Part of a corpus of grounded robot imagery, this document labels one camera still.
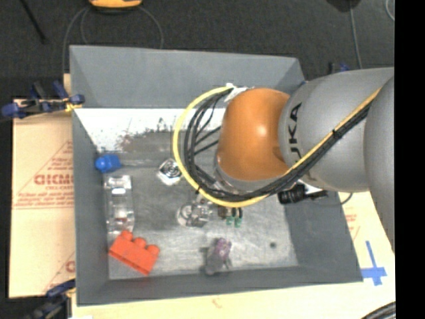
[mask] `blue cross mark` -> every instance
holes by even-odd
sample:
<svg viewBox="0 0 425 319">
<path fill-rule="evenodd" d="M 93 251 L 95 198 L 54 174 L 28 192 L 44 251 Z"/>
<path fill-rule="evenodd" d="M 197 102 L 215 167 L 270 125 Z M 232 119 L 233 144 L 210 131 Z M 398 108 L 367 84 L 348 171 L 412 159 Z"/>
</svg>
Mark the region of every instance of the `blue cross mark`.
<svg viewBox="0 0 425 319">
<path fill-rule="evenodd" d="M 372 278 L 373 284 L 375 286 L 378 286 L 380 284 L 383 284 L 381 281 L 382 276 L 386 276 L 385 268 L 384 267 L 378 267 L 377 263 L 375 261 L 375 258 L 373 256 L 371 243 L 369 241 L 366 241 L 367 250 L 369 251 L 369 256 L 372 260 L 373 267 L 371 268 L 362 268 L 361 269 L 361 275 L 365 278 Z"/>
</svg>

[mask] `cardboard sheet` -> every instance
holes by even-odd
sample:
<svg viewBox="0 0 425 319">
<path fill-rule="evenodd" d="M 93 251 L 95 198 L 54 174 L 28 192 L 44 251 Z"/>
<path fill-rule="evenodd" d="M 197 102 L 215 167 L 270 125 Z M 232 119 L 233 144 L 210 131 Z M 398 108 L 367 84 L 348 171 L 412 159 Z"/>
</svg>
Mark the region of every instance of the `cardboard sheet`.
<svg viewBox="0 0 425 319">
<path fill-rule="evenodd" d="M 75 275 L 71 115 L 13 122 L 9 297 L 43 295 Z"/>
</svg>

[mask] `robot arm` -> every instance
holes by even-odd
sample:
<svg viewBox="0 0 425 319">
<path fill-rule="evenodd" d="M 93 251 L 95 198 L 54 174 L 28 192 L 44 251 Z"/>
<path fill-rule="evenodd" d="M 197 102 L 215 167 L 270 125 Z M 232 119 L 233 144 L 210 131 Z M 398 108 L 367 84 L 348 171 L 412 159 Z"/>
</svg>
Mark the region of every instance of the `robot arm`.
<svg viewBox="0 0 425 319">
<path fill-rule="evenodd" d="M 394 70 L 347 71 L 312 80 L 290 97 L 269 88 L 241 92 L 228 103 L 214 157 L 214 176 L 196 163 L 205 110 L 232 90 L 214 89 L 198 105 L 185 136 L 188 182 L 207 199 L 244 207 L 289 189 L 297 180 L 328 191 L 371 191 L 393 250 Z"/>
</svg>

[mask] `dark floor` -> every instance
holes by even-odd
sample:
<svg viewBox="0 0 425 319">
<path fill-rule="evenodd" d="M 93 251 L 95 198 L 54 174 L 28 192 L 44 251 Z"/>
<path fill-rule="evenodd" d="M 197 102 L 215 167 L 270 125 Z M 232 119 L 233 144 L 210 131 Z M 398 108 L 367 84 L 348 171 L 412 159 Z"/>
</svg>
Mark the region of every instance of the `dark floor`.
<svg viewBox="0 0 425 319">
<path fill-rule="evenodd" d="M 395 0 L 145 0 L 145 12 L 122 15 L 84 9 L 86 0 L 26 1 L 48 44 L 19 0 L 0 0 L 1 105 L 27 95 L 35 80 L 62 77 L 70 43 L 158 48 L 158 25 L 164 49 L 296 57 L 308 80 L 328 74 L 330 63 L 336 69 L 394 66 Z M 8 319 L 42 299 L 6 300 L 10 122 L 0 124 L 0 136 L 0 319 Z"/>
</svg>

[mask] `orange lego brick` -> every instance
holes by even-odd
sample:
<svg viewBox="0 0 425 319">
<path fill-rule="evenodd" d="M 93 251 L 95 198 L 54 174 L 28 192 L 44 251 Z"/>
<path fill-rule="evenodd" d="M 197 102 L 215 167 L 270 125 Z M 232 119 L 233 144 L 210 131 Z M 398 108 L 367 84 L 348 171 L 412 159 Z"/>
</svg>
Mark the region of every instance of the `orange lego brick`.
<svg viewBox="0 0 425 319">
<path fill-rule="evenodd" d="M 159 247 L 146 245 L 145 239 L 133 238 L 129 231 L 122 231 L 112 244 L 109 255 L 127 266 L 148 275 L 159 255 Z"/>
</svg>

